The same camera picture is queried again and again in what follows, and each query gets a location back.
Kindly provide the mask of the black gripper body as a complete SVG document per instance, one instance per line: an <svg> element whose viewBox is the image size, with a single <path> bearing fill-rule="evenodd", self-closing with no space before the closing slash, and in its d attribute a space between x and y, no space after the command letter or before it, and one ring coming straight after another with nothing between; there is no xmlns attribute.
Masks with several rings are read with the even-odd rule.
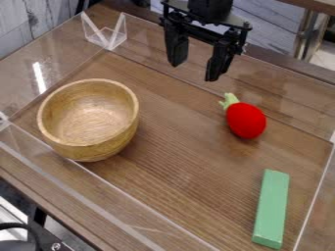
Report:
<svg viewBox="0 0 335 251"><path fill-rule="evenodd" d="M225 38L235 45L235 53L241 54L251 23L232 11L233 0L161 0L165 20L179 24L187 36L213 44Z"/></svg>

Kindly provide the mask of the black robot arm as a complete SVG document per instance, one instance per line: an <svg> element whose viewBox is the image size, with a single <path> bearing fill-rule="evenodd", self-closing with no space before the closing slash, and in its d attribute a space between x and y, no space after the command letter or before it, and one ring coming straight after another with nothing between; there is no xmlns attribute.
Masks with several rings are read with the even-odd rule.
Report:
<svg viewBox="0 0 335 251"><path fill-rule="evenodd" d="M188 57L189 38L213 46L205 81L216 81L243 53L252 25L232 13L233 0L163 0L167 60L173 67Z"/></svg>

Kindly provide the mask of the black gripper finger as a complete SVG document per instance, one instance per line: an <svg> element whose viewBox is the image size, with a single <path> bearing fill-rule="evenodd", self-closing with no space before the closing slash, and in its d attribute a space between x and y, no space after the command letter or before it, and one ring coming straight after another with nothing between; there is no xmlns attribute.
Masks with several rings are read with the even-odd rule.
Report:
<svg viewBox="0 0 335 251"><path fill-rule="evenodd" d="M188 57L188 36L179 24L165 20L165 46L167 60L173 67L177 67Z"/></svg>
<svg viewBox="0 0 335 251"><path fill-rule="evenodd" d="M228 71L235 56L235 45L225 39L220 39L213 45L212 57L207 63L205 80L216 81Z"/></svg>

